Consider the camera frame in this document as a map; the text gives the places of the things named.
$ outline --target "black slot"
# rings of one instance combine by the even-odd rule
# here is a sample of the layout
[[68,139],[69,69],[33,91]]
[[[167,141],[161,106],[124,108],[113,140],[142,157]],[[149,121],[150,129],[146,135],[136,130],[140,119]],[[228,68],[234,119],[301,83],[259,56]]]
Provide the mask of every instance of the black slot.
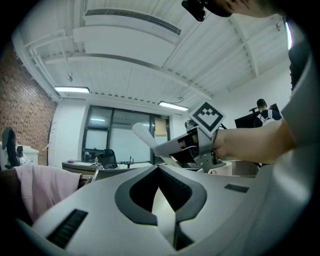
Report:
[[233,185],[233,184],[228,184],[224,188],[227,190],[233,190],[240,193],[247,193],[247,191],[249,190],[247,186],[239,186],[239,185]]
[[179,224],[176,224],[173,247],[179,251],[191,244],[193,244],[193,241],[181,231]]
[[73,210],[47,239],[56,246],[64,249],[87,215],[88,213],[86,211]]
[[159,173],[160,189],[171,208],[177,212],[192,196],[192,189],[164,170]]
[[158,179],[158,172],[155,169],[140,179],[129,190],[131,200],[150,213],[152,213],[155,195],[159,187]]

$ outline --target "air vent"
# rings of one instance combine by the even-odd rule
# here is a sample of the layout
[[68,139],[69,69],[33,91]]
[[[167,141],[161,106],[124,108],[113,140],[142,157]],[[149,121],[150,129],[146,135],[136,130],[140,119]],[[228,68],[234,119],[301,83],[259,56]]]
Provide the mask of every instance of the air vent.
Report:
[[249,188],[247,186],[239,186],[239,185],[234,185],[234,184],[228,184],[224,187],[227,190],[233,190],[237,191],[240,193],[247,193]]
[[86,218],[87,214],[88,213],[83,210],[73,210],[47,239],[56,246],[64,249]]
[[130,17],[130,18],[134,18],[134,19],[138,19],[138,20],[142,20],[142,21],[156,24],[166,30],[173,32],[174,34],[176,34],[178,36],[180,36],[180,34],[181,34],[181,29],[177,28],[174,25],[171,25],[168,22],[163,21],[162,19],[153,17],[151,15],[143,14],[140,12],[131,11],[131,10],[108,9],[108,8],[90,9],[90,10],[86,11],[84,16],[88,17],[88,16],[101,16],[101,15]]

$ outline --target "pink cloth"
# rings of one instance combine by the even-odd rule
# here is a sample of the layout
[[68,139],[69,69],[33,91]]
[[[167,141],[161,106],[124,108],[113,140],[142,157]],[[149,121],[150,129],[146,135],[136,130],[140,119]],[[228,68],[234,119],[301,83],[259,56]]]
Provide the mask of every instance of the pink cloth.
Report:
[[42,165],[17,166],[15,170],[21,183],[22,201],[33,222],[74,193],[81,175]]

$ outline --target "human arm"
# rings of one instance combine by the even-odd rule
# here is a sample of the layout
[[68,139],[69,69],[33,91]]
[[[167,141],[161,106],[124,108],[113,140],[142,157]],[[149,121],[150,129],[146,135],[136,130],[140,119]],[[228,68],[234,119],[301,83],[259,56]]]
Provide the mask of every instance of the human arm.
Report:
[[272,164],[296,147],[296,140],[284,119],[250,129],[219,130],[213,144],[218,158]]

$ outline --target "vent grille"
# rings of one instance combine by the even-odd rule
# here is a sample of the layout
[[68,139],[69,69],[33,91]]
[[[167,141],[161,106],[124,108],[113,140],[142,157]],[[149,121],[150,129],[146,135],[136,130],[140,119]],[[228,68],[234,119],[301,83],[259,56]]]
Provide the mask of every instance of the vent grille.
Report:
[[156,24],[166,30],[169,30],[169,31],[175,33],[178,36],[180,36],[180,34],[181,34],[181,29],[177,28],[174,25],[171,25],[168,22],[163,21],[162,19],[150,16],[147,14],[131,11],[131,10],[91,9],[91,10],[87,10],[84,16],[87,17],[87,16],[94,16],[94,15],[116,15],[116,16],[125,16],[125,17],[135,18],[135,19],[139,19],[139,20],[143,20],[146,22]]

